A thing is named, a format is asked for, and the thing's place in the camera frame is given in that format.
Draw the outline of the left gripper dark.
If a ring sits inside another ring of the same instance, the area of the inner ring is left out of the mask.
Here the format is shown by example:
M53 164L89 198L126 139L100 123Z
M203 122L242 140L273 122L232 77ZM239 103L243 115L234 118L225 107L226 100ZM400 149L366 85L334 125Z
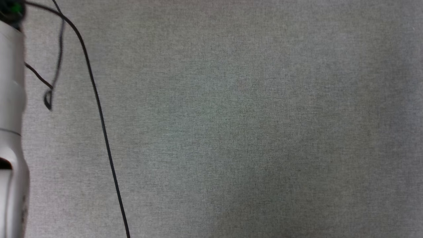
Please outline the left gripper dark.
M1 0L0 21L21 31L21 25L26 15L24 0Z

